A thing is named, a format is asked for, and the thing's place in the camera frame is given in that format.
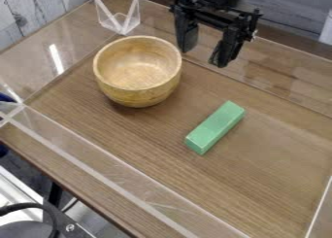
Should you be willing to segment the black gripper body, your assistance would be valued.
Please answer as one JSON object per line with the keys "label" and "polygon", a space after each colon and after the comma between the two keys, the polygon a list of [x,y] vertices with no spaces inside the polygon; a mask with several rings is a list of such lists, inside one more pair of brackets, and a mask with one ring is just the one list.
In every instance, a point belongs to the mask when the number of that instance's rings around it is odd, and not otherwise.
{"label": "black gripper body", "polygon": [[242,40],[254,40],[262,13],[260,8],[244,0],[173,0],[170,7],[178,7],[198,22],[218,30],[225,30],[228,26],[237,27]]}

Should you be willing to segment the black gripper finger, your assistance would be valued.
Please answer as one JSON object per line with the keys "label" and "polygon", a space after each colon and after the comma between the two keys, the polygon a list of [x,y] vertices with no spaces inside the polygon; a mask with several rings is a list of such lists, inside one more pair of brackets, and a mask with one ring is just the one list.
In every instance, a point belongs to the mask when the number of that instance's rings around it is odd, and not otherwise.
{"label": "black gripper finger", "polygon": [[174,34],[178,49],[189,52],[197,45],[198,23],[192,14],[176,9],[174,16]]}
{"label": "black gripper finger", "polygon": [[218,41],[213,49],[209,64],[218,68],[225,67],[237,57],[242,44],[244,40],[240,29],[234,26],[228,26],[222,32],[222,39]]}

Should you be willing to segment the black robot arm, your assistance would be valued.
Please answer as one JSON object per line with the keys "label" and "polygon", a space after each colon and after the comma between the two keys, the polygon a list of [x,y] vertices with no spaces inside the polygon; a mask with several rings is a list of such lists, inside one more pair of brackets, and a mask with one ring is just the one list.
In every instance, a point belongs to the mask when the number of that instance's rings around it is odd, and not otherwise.
{"label": "black robot arm", "polygon": [[244,43],[252,42],[257,34],[261,10],[253,7],[245,9],[240,1],[173,0],[169,6],[181,52],[189,52],[197,46],[200,23],[222,32],[209,58],[209,64],[218,68],[237,58]]}

